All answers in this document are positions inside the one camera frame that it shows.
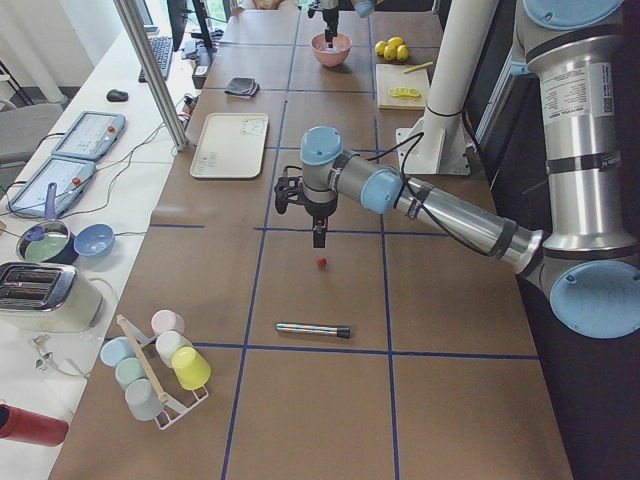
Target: toaster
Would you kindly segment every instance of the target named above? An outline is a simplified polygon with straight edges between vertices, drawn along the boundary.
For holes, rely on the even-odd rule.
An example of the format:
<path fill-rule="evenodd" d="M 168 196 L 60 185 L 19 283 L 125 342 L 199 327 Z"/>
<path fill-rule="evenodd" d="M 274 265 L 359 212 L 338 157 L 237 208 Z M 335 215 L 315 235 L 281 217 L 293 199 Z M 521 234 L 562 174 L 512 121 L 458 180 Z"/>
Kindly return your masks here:
<path fill-rule="evenodd" d="M 71 265 L 0 265 L 0 319 L 22 330 L 80 332 L 101 303 L 100 291 Z"/>

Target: pot handle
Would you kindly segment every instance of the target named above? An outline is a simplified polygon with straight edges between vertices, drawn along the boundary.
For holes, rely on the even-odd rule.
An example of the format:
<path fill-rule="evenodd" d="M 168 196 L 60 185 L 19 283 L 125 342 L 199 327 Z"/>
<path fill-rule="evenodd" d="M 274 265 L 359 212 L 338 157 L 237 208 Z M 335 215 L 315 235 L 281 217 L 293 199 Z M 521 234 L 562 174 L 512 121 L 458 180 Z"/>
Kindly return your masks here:
<path fill-rule="evenodd" d="M 44 201 L 44 219 L 55 220 L 56 219 L 56 190 L 58 184 L 51 182 L 47 186 L 47 197 Z"/>

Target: wooden cutting board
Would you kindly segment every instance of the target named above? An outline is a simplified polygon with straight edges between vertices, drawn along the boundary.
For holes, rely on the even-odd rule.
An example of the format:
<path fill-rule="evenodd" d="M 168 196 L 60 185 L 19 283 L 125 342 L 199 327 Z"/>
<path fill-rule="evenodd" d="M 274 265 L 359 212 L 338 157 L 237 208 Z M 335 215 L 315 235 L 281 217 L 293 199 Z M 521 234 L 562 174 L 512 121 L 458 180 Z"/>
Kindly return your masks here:
<path fill-rule="evenodd" d="M 376 97 L 378 108 L 400 110 L 424 110 L 429 95 L 429 77 L 427 70 L 421 69 L 411 73 L 402 73 L 411 65 L 376 65 Z M 389 95 L 389 89 L 394 87 L 410 87 L 420 90 L 418 98 L 396 98 Z"/>

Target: bunch of lemons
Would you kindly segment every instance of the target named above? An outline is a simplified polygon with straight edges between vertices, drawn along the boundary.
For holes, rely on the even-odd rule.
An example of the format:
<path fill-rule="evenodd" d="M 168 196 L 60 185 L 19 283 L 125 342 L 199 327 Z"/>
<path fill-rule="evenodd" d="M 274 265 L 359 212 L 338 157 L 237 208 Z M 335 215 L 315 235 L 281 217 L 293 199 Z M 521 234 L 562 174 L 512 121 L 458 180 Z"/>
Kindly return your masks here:
<path fill-rule="evenodd" d="M 405 62 L 409 58 L 409 47 L 404 43 L 402 37 L 391 37 L 386 42 L 380 40 L 376 43 L 375 50 L 376 54 L 389 62 L 394 60 Z"/>

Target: folded cloth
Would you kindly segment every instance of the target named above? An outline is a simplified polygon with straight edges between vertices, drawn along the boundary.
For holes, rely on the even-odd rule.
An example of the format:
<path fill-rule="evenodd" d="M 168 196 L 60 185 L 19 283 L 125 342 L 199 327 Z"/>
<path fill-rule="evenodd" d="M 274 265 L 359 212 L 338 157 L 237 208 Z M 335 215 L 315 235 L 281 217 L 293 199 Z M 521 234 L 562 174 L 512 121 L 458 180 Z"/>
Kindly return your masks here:
<path fill-rule="evenodd" d="M 254 78 L 234 77 L 224 89 L 224 93 L 238 97 L 252 97 L 260 89 Z"/>

